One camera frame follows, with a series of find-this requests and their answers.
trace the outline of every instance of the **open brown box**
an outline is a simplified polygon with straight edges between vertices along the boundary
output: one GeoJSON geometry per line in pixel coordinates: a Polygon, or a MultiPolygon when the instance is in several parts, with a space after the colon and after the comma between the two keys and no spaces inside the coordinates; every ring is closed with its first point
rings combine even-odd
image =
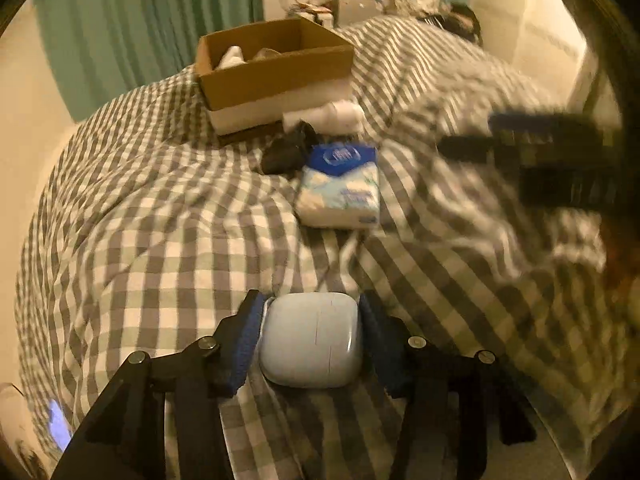
{"type": "Polygon", "coordinates": [[[350,99],[352,65],[349,41],[309,20],[291,18],[203,36],[196,51],[195,73],[211,124],[218,136],[226,136],[275,123],[284,112],[350,99]],[[216,69],[234,45],[249,61],[216,69]],[[262,48],[281,55],[253,60],[262,48]]]}

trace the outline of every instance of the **blue and white package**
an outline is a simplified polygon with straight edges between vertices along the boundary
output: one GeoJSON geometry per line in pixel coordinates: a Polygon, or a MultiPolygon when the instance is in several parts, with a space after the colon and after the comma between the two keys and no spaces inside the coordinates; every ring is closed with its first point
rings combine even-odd
{"type": "Polygon", "coordinates": [[[341,142],[316,146],[302,170],[296,213],[309,227],[376,227],[380,221],[376,149],[341,142]]]}

